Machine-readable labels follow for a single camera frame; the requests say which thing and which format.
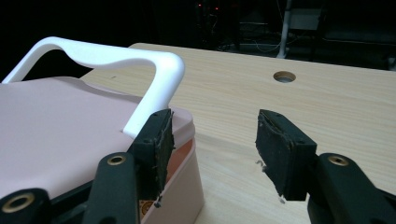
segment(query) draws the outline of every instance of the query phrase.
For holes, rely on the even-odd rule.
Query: plastic handle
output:
[[[59,37],[37,42],[2,83],[22,81],[37,60],[53,49],[62,49],[76,63],[90,68],[112,69],[133,64],[156,67],[155,77],[123,132],[133,139],[152,113],[168,107],[181,79],[184,63],[174,53],[98,45]]]

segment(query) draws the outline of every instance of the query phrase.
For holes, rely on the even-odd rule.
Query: white handle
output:
[[[174,53],[98,45],[59,37],[37,42],[2,83],[21,81],[37,60],[53,49],[62,49],[76,63],[90,68],[118,68],[132,64],[155,65],[155,77],[123,131],[136,138],[149,116],[168,107],[181,79],[184,63]]]

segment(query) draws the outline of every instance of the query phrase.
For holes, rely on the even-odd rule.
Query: light wood surface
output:
[[[256,164],[260,109],[283,114],[318,143],[318,154],[345,155],[378,188],[396,193],[396,73],[148,44],[133,48],[174,52],[186,64],[171,105],[194,117],[205,194],[196,223],[310,223],[307,203],[281,203]],[[93,70],[83,79],[143,95],[154,71]],[[297,78],[277,82],[278,71]]]

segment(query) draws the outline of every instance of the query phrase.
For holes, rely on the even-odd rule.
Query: wooden table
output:
[[[354,160],[374,184],[396,193],[396,73],[257,56],[135,44],[178,54],[186,74],[171,105],[196,126],[205,206],[196,223],[310,223],[306,202],[279,201],[256,161],[260,109],[283,114],[318,143],[318,154]],[[292,72],[290,83],[274,73]],[[93,70],[84,80],[143,95],[154,68]]]

